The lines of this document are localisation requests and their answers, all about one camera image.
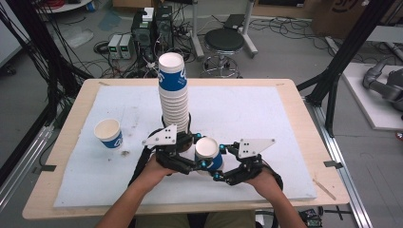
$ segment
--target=desk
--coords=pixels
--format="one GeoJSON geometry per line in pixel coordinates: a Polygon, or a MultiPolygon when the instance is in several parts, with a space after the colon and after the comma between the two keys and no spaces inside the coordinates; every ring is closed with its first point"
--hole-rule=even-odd
{"type": "MultiPolygon", "coordinates": [[[[87,207],[75,209],[55,209],[53,202],[69,159],[77,143],[80,130],[85,123],[100,86],[154,86],[155,79],[90,79],[86,80],[71,109],[47,161],[57,165],[54,172],[43,172],[37,181],[23,211],[25,219],[57,219],[101,216],[108,207],[87,207]]],[[[275,86],[283,102],[284,109],[297,137],[297,143],[307,165],[317,198],[312,200],[292,200],[294,206],[334,205],[349,202],[347,191],[333,167],[323,164],[331,158],[323,145],[317,129],[306,110],[305,104],[291,80],[284,79],[189,79],[189,86],[275,86]]],[[[270,208],[266,200],[198,203],[174,205],[141,206],[138,214],[185,213],[201,211],[225,211],[270,208]]]]}

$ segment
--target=floor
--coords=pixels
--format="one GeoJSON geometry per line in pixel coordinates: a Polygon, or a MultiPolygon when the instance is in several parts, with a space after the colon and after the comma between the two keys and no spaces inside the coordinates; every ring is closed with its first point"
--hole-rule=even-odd
{"type": "MultiPolygon", "coordinates": [[[[113,33],[129,32],[130,16],[132,17],[132,13],[129,11],[114,11],[107,5],[101,5],[96,12],[77,9],[57,14],[56,19],[67,29],[80,27],[93,31],[92,40],[74,49],[84,63],[83,65],[77,63],[76,66],[86,68],[95,77],[101,75],[111,77],[112,74],[108,71],[103,74],[108,69],[107,63],[92,49],[96,43],[108,40],[113,33]]],[[[200,33],[220,26],[217,22],[206,24],[211,20],[215,19],[207,17],[199,21],[199,28],[205,26],[200,33]]],[[[244,78],[289,78],[298,85],[318,75],[332,61],[332,52],[321,39],[301,35],[304,30],[305,34],[311,34],[308,22],[294,22],[292,27],[290,24],[284,25],[288,31],[298,34],[286,32],[284,28],[281,29],[282,34],[279,34],[278,24],[268,27],[268,22],[260,19],[253,23],[249,35],[259,54],[251,59],[248,51],[243,50],[234,56],[244,78]]],[[[378,43],[365,44],[353,61],[373,64],[376,60],[386,57],[390,60],[390,65],[402,65],[384,47],[377,45],[378,43]]],[[[0,120],[2,120],[0,165],[3,165],[47,103],[47,85],[29,57],[21,52],[11,60],[11,63],[17,73],[10,76],[2,71],[0,75],[0,120]]],[[[124,68],[130,63],[122,61],[119,64],[124,68]]],[[[200,77],[201,62],[187,63],[185,67],[189,78],[200,77]]],[[[311,90],[311,88],[305,89],[301,91],[301,95],[307,95],[311,90]]],[[[326,100],[323,102],[323,107],[326,108],[326,100]]],[[[403,179],[400,173],[403,170],[403,143],[396,139],[393,131],[371,129],[343,80],[339,82],[334,123],[338,146],[373,227],[402,227],[403,179]]],[[[44,153],[43,161],[48,152],[49,150],[44,153]]],[[[100,219],[99,217],[35,221],[23,219],[21,212],[37,178],[38,175],[31,172],[25,176],[0,213],[2,227],[88,227],[100,219]]],[[[334,206],[324,209],[336,210],[334,206]]],[[[348,205],[340,205],[340,210],[349,212],[350,208],[348,205]]],[[[264,218],[265,227],[270,227],[270,217],[264,216],[264,218]]],[[[349,214],[340,216],[325,213],[322,219],[324,227],[356,227],[354,218],[349,214]]]]}

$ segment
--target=stool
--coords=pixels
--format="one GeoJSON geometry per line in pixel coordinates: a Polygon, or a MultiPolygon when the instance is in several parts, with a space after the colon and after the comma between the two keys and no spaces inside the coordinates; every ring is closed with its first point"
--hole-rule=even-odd
{"type": "Polygon", "coordinates": [[[203,62],[201,74],[207,73],[221,78],[237,75],[237,78],[242,78],[237,63],[228,57],[228,55],[236,54],[242,50],[242,35],[229,28],[214,29],[205,34],[204,44],[207,49],[217,55],[208,57],[203,62]]]}

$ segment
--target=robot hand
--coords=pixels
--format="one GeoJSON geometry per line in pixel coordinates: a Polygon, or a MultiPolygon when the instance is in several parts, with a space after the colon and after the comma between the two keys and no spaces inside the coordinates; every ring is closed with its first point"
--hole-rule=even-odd
{"type": "Polygon", "coordinates": [[[255,178],[263,168],[267,168],[275,177],[278,186],[282,189],[281,176],[277,174],[270,165],[261,158],[261,154],[259,154],[261,150],[272,145],[274,142],[274,140],[242,140],[240,144],[234,142],[232,145],[222,145],[222,149],[226,149],[229,153],[236,156],[237,160],[240,162],[240,166],[226,173],[220,170],[210,172],[211,176],[213,176],[213,180],[225,181],[229,185],[236,185],[255,178]],[[252,148],[252,156],[248,155],[249,150],[245,150],[244,146],[252,148]],[[260,151],[256,152],[254,148],[259,148],[260,151]]]}

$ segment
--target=stack of paper cups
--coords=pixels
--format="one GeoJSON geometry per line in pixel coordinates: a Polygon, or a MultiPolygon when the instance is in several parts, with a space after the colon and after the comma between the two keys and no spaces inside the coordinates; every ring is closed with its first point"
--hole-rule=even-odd
{"type": "Polygon", "coordinates": [[[183,57],[166,53],[159,58],[159,91],[165,125],[176,124],[178,132],[187,133],[189,110],[187,106],[187,79],[183,57]]]}

